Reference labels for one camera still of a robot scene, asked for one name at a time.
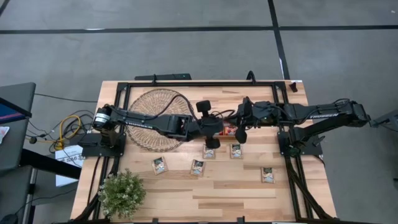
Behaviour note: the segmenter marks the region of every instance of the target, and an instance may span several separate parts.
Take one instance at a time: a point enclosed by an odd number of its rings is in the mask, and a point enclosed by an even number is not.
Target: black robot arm
[[[191,141],[206,137],[206,145],[210,148],[220,146],[220,141],[213,138],[214,134],[223,130],[224,121],[236,127],[235,137],[240,143],[247,139],[246,130],[263,126],[290,126],[289,143],[305,142],[312,136],[324,133],[340,126],[362,127],[369,121],[362,105],[347,99],[337,100],[326,105],[303,106],[300,104],[271,103],[259,101],[253,103],[248,97],[238,106],[235,114],[219,118],[209,114],[209,101],[197,103],[198,112],[203,116],[195,119],[185,114],[157,114],[148,115],[122,110],[111,105],[99,108],[93,122],[94,129],[101,132],[101,144],[113,147],[117,144],[118,133],[114,131],[117,125],[129,125],[152,129],[168,138],[179,141]],[[326,118],[319,123],[306,128],[293,128],[307,119]]]
[[[220,146],[220,142],[213,136],[223,130],[223,120],[216,116],[209,116],[207,111],[204,112],[201,119],[194,120],[193,116],[185,114],[152,116],[105,105],[98,108],[93,127],[102,135],[101,144],[109,147],[118,143],[119,134],[114,131],[115,127],[117,125],[129,125],[151,129],[178,141],[191,141],[204,136],[208,147],[217,148]]]

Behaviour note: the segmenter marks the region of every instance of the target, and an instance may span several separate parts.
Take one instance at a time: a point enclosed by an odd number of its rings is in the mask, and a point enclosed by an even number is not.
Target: wicker basket
[[[168,89],[151,90],[141,95],[129,110],[155,115],[160,113],[175,95],[180,93]],[[183,98],[176,97],[164,114],[190,114],[189,106],[191,105]],[[151,152],[167,152],[182,144],[181,141],[169,139],[150,129],[128,126],[127,133],[135,144]]]

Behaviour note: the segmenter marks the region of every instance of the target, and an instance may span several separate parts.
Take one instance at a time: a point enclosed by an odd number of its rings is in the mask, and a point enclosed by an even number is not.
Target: wooden tabletop
[[[114,103],[117,83],[103,82],[97,107]],[[237,109],[245,96],[252,101],[273,101],[271,88],[267,86],[179,86],[134,87],[129,102],[132,103],[143,93],[155,88],[178,91],[192,105],[201,100],[210,100],[212,110],[217,111]],[[296,93],[287,89],[289,103],[307,105],[303,83],[297,83],[297,89]],[[170,152],[158,153],[141,149],[127,136],[119,170],[129,168],[139,174],[144,179],[147,191],[144,205],[135,214],[134,222],[151,222],[152,218],[159,218],[160,222],[235,222],[241,216],[245,216],[248,222],[295,220],[285,161],[279,154],[277,132],[278,128],[272,127],[249,130],[247,143],[243,144],[243,159],[230,159],[229,145],[237,143],[234,139],[221,140],[221,147],[216,150],[216,159],[203,159],[202,139],[183,143]],[[155,175],[151,161],[161,156],[165,157],[169,171]],[[203,177],[190,174],[193,159],[206,161]],[[96,160],[96,157],[87,158],[83,164],[71,218],[77,217],[86,207]],[[327,213],[336,216],[323,164],[313,156],[302,156],[302,160],[309,191]],[[102,159],[91,195],[98,189],[101,164]],[[274,184],[261,182],[261,167],[274,168]],[[305,210],[299,190],[298,197],[304,217]],[[127,220],[113,217],[112,221]]]

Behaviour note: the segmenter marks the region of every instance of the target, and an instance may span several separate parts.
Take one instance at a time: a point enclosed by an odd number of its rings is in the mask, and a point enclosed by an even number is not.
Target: green plant
[[[110,174],[99,188],[99,200],[106,217],[118,214],[119,218],[132,219],[146,195],[142,179],[129,169],[117,175]]]

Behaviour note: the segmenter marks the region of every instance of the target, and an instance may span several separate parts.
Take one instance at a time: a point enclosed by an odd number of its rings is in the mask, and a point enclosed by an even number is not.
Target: gray floor
[[[397,1],[275,0],[275,8],[280,26],[398,24]],[[0,29],[271,24],[263,0],[11,0],[0,17]],[[398,108],[398,30],[281,35],[291,79],[303,80],[311,104],[348,97],[373,118]],[[248,70],[258,79],[282,78],[272,31],[0,35],[1,85],[36,82],[37,93],[76,99],[97,99],[103,80],[185,72],[194,79],[240,79]],[[32,122],[50,129],[80,109],[95,105],[36,96]],[[326,171],[340,218],[396,223],[397,145],[397,133],[382,128],[326,134]],[[48,154],[45,144],[25,147]],[[71,196],[38,207],[35,223],[66,221],[72,202]]]

